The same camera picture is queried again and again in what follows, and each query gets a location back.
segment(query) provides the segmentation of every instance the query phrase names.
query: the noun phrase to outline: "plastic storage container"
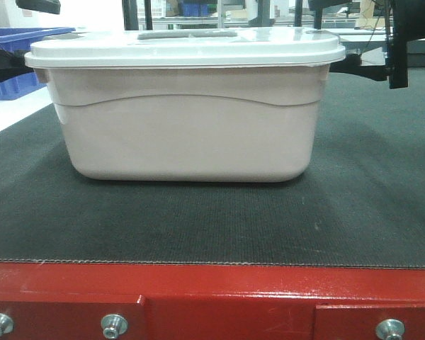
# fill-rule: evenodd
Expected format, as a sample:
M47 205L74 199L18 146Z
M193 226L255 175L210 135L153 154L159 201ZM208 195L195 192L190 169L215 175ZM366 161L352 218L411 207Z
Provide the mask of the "plastic storage container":
M73 28L0 28L0 49L8 52L30 50L30 44L48 35L72 32ZM34 73L22 74L0 83L0 101L12 100L41 89Z
M183 16L209 16L208 4L182 4Z
M311 28L87 33L32 44L74 167L95 179L285 181L310 161L339 38Z

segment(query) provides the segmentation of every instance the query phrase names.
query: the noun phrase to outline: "conveyor belt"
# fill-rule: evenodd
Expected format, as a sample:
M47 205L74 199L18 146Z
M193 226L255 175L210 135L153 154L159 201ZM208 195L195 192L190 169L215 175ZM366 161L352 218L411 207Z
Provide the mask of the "conveyor belt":
M332 74L294 181L95 181L49 106L0 133L0 261L425 268L425 70Z

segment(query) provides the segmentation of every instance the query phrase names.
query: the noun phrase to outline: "red metal frame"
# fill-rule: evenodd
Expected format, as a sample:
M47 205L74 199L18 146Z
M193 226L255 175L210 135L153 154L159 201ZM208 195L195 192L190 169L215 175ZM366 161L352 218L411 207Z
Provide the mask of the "red metal frame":
M425 339L425 270L286 266L0 263L4 339L376 339L384 318Z

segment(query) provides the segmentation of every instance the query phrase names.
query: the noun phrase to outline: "white floor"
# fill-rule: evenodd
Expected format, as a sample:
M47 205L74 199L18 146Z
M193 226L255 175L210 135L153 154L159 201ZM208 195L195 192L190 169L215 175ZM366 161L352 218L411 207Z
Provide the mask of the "white floor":
M52 103L46 88L13 101L0 101L0 131Z

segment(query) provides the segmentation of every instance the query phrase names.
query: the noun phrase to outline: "blue plastic crate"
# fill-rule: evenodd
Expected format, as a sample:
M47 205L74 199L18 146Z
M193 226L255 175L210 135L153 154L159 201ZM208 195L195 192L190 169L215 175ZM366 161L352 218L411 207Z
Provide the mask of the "blue plastic crate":
M182 4L183 16L208 16L208 4Z
M48 35L72 32L70 27L59 28L0 28L0 49L8 52L30 50L30 44ZM35 73L22 74L0 83L0 101L20 98L44 87Z

